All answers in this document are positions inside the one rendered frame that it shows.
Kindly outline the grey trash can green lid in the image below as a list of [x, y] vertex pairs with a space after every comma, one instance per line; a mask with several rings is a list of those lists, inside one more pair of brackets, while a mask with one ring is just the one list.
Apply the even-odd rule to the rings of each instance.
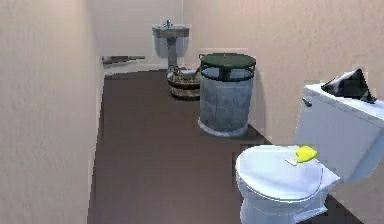
[[200, 54], [199, 127], [222, 138], [248, 129], [256, 59], [241, 53]]

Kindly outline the yellow sponge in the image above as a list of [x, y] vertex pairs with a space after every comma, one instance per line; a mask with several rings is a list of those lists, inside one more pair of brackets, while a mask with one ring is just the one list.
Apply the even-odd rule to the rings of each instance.
[[318, 151], [310, 146], [301, 146], [295, 150], [295, 156], [287, 159], [287, 162], [293, 166], [297, 166], [300, 163], [306, 163], [315, 159], [318, 155]]

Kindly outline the white toilet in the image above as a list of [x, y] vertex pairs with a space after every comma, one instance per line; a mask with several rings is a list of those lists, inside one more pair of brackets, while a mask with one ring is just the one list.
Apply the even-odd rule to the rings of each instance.
[[[293, 166], [287, 159], [310, 146], [315, 159]], [[384, 101], [369, 104], [335, 97], [319, 84], [304, 87], [291, 145], [259, 145], [236, 159], [243, 197], [241, 224], [298, 224], [327, 211], [337, 183], [371, 176], [384, 158]]]

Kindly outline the black folded cloth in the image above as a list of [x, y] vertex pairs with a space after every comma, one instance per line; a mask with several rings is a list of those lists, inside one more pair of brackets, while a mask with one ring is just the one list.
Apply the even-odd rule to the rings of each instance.
[[322, 85], [321, 89], [335, 97], [356, 99], [369, 104], [374, 104], [377, 100], [370, 93], [361, 68], [333, 78]]

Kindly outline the grey pedestal sink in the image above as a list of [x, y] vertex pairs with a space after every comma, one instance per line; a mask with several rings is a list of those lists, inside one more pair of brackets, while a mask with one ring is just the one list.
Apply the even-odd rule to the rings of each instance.
[[167, 42], [168, 70], [173, 71], [177, 66], [176, 42], [178, 38], [189, 36], [190, 29], [183, 25], [174, 25], [170, 20], [164, 24], [153, 25], [152, 33], [156, 38], [163, 38]]

